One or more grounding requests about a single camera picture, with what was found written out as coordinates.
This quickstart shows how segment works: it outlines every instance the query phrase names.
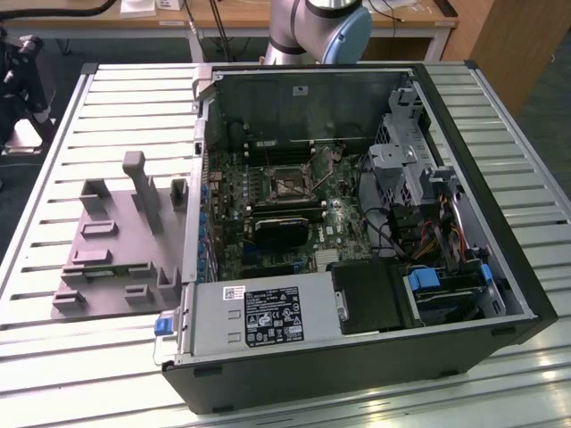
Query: sticker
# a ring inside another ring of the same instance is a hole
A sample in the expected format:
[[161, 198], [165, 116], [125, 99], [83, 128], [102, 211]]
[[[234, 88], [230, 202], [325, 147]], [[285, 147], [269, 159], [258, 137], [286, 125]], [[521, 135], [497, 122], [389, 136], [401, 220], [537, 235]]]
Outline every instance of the sticker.
[[302, 307], [297, 287], [247, 292], [244, 313], [246, 345], [250, 348], [303, 340]]
[[183, 21], [159, 21], [159, 25], [166, 25], [169, 27], [184, 27], [185, 23]]
[[236, 287], [224, 287], [222, 293], [223, 300], [241, 300], [244, 298], [244, 292], [246, 287], [244, 285], [239, 285]]
[[435, 27], [456, 27], [456, 22], [454, 21], [438, 21], [434, 23]]

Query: table leg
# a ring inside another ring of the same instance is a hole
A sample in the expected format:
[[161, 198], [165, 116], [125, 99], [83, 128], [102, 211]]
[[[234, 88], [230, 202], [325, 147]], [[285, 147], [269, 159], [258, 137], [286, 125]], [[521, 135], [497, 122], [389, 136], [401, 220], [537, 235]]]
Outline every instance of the table leg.
[[186, 39], [190, 46], [190, 55], [192, 56], [192, 61], [194, 63], [204, 62], [203, 48], [198, 38], [199, 36], [199, 32], [195, 34], [191, 29], [188, 29], [186, 32]]
[[430, 45], [426, 51], [425, 61], [440, 61], [449, 35], [450, 29], [438, 29], [436, 31], [435, 36], [430, 40]]

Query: blue floor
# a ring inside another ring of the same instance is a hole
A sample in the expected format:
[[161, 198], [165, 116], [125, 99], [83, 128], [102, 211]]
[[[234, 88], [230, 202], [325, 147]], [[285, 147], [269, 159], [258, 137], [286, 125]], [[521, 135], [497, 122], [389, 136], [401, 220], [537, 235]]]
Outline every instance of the blue floor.
[[[240, 61], [257, 61], [266, 50], [267, 41], [253, 38], [245, 47], [246, 39], [230, 42]], [[46, 51], [54, 67], [57, 96], [52, 110], [60, 119], [84, 63], [145, 63], [190, 62], [188, 43], [184, 39], [137, 40], [73, 40], [71, 54], [62, 56], [54, 41], [46, 42]], [[223, 62], [224, 56], [211, 41], [204, 42], [206, 57], [211, 62]], [[517, 117], [535, 150], [559, 181], [567, 195], [571, 195], [571, 33], [568, 33], [542, 78], [529, 96]], [[42, 159], [30, 160], [41, 164]], [[10, 243], [39, 167], [0, 168], [0, 259]]]

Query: white label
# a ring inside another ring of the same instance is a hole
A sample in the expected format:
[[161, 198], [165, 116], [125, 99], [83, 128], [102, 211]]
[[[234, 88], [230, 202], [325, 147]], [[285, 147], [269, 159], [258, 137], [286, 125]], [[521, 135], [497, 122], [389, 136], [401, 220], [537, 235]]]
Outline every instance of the white label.
[[287, 330], [286, 333], [289, 333], [289, 334], [301, 333], [301, 332], [302, 332], [302, 327], [301, 327], [300, 325], [299, 325], [299, 326], [295, 326], [295, 327], [289, 327], [289, 328], [286, 327], [285, 329]]
[[185, 23], [183, 21], [159, 21], [159, 25], [167, 25], [170, 27], [184, 27]]
[[237, 287], [224, 287], [222, 293], [223, 300], [243, 300], [246, 287], [239, 285]]
[[456, 26], [456, 22], [450, 21], [438, 21], [434, 23], [435, 27], [454, 27]]

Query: white table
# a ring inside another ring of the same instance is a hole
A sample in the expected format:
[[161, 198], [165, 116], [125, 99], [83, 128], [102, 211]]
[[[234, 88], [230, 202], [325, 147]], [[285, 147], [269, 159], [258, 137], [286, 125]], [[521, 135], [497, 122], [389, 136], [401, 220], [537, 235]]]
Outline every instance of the white table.
[[193, 415], [153, 363], [156, 316], [50, 319], [82, 210], [82, 180], [104, 177], [110, 189], [130, 188], [120, 168], [126, 150], [145, 151], [157, 186], [193, 173], [194, 66], [101, 65], [79, 78], [0, 267], [0, 424], [495, 428], [571, 417], [569, 201], [478, 71], [462, 63], [427, 68], [561, 317], [555, 325], [440, 381]]

